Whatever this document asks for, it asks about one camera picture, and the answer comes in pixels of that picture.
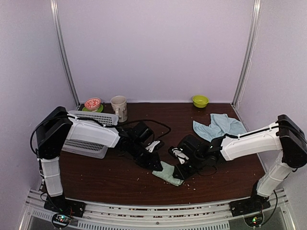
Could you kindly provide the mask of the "green panda towel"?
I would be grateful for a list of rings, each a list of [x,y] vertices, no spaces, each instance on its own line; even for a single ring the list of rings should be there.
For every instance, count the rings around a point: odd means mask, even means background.
[[[173,176],[175,167],[173,165],[170,165],[164,161],[161,161],[161,165],[163,167],[162,171],[152,171],[152,175],[168,182],[169,184],[172,184],[174,186],[180,186],[184,182],[181,179],[177,179]]]

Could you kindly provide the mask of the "light blue towel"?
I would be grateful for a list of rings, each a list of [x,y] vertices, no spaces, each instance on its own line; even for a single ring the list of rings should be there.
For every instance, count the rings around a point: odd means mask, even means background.
[[[194,132],[202,139],[211,141],[214,138],[222,137],[224,134],[238,135],[246,133],[242,122],[227,114],[210,114],[211,123],[206,126],[193,121]]]

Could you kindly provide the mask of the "white plastic basket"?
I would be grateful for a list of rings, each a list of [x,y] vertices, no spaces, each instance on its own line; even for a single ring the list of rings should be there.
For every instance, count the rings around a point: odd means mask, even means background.
[[[118,116],[114,114],[68,111],[73,122],[66,137],[63,151],[102,159],[108,148],[114,148],[120,137],[115,129]]]

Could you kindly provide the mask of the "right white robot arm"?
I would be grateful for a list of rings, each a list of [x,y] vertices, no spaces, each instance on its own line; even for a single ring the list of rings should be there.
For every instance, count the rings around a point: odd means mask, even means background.
[[[276,122],[244,134],[224,134],[211,141],[185,136],[169,153],[179,160],[173,177],[185,180],[205,167],[266,151],[278,150],[279,155],[269,171],[253,187],[246,200],[249,211],[257,211],[287,176],[307,163],[307,141],[304,132],[287,115]]]

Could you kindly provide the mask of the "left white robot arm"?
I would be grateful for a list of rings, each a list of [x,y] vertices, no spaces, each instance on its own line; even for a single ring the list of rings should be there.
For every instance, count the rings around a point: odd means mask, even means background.
[[[64,199],[59,167],[59,156],[67,140],[118,148],[129,153],[140,167],[162,171],[163,167],[156,151],[159,142],[152,141],[148,147],[144,145],[145,141],[154,135],[146,122],[135,121],[134,127],[106,125],[91,117],[72,115],[62,106],[55,108],[31,134],[31,138],[36,138],[37,141],[37,148],[31,150],[40,162],[47,194],[51,197],[51,206],[59,213],[69,209],[69,202]]]

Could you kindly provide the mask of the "beige ceramic mug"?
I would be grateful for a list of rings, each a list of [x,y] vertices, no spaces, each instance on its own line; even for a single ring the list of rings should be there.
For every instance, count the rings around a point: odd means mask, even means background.
[[[127,99],[124,96],[115,96],[111,99],[111,106],[115,115],[118,116],[120,123],[126,122],[128,119]]]

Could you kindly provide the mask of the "lime green bowl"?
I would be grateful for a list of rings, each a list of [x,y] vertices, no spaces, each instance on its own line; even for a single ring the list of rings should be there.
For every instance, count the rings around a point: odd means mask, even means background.
[[[194,95],[192,101],[193,105],[197,108],[205,108],[209,103],[209,99],[203,95]]]

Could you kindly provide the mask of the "green saucer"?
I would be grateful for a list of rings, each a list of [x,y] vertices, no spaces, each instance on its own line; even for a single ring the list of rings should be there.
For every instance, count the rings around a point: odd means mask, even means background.
[[[85,106],[83,107],[82,111],[84,112],[97,112],[97,113],[101,113],[103,111],[103,105],[100,104],[100,106],[96,109],[96,110],[89,110],[87,109]]]

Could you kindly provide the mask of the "red patterned bowl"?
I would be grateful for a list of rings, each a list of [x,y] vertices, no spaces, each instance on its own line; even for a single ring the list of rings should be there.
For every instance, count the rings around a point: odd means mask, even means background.
[[[101,99],[100,98],[90,98],[84,103],[84,107],[92,112],[97,111],[101,106]]]

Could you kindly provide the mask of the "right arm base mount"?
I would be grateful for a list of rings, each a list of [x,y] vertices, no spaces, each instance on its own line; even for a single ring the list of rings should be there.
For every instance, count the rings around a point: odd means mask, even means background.
[[[268,197],[252,195],[249,198],[229,203],[233,217],[243,216],[244,222],[251,228],[260,227],[264,223],[263,210],[270,208]]]

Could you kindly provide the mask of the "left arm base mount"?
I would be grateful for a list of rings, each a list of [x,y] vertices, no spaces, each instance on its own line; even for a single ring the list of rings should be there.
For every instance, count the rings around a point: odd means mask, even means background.
[[[82,218],[86,204],[81,201],[66,199],[64,194],[51,197],[47,193],[44,209],[54,212],[51,223],[62,230],[69,226],[74,217]]]

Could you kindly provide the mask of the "front aluminium rail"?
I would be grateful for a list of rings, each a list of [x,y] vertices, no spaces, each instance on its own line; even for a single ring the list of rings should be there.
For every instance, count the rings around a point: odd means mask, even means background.
[[[73,217],[67,230],[252,230],[248,224],[264,215],[260,230],[296,230],[288,198],[278,189],[269,199],[271,207],[233,216],[230,200],[168,206],[129,206],[85,202],[82,217]]]

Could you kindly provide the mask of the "right aluminium frame post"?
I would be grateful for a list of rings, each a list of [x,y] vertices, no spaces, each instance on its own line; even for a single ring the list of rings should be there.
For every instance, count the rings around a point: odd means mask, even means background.
[[[261,0],[255,0],[253,5],[253,12],[251,17],[251,24],[249,29],[247,47],[243,59],[243,64],[238,80],[238,84],[236,87],[236,92],[233,98],[232,106],[234,108],[239,107],[239,103],[242,100],[242,96],[244,93],[244,89],[247,83],[250,67],[251,67],[251,58],[253,54],[253,50],[256,45],[258,30],[259,30],[259,23],[260,23],[260,13],[261,13]]]

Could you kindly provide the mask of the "aluminium frame post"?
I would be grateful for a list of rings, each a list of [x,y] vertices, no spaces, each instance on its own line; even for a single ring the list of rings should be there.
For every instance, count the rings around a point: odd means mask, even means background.
[[[77,91],[76,91],[76,88],[73,82],[71,69],[70,69],[69,61],[68,61],[68,56],[67,56],[67,52],[65,49],[64,38],[63,38],[61,23],[60,23],[58,1],[51,0],[50,6],[51,6],[51,14],[52,14],[53,21],[54,21],[55,31],[57,35],[58,45],[59,45],[60,59],[61,59],[61,62],[64,68],[65,77],[68,82],[69,90],[72,94],[75,106],[79,108],[81,103],[78,98]]]
[[[251,67],[251,58],[253,54],[253,50],[256,45],[258,30],[259,30],[259,23],[260,23],[260,13],[261,13],[261,0],[255,0],[253,5],[253,12],[251,17],[251,24],[249,29],[247,47],[243,59],[243,64],[238,80],[238,84],[236,87],[236,92],[233,98],[232,106],[234,108],[239,107],[239,103],[242,100],[242,96],[244,93],[244,89],[247,83],[250,67]]]

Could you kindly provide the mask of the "left aluminium frame post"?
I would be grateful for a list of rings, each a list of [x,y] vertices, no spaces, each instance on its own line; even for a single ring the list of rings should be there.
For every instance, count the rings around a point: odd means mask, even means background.
[[[76,91],[76,88],[73,82],[71,69],[70,69],[69,61],[68,61],[68,56],[67,56],[67,52],[65,49],[64,38],[63,38],[61,23],[60,23],[58,1],[51,0],[50,6],[51,6],[51,14],[52,14],[53,21],[54,21],[55,31],[57,35],[58,45],[59,45],[60,59],[61,59],[61,62],[64,68],[65,77],[68,82],[69,90],[72,94],[75,106],[79,108],[81,103],[78,98],[77,91]]]

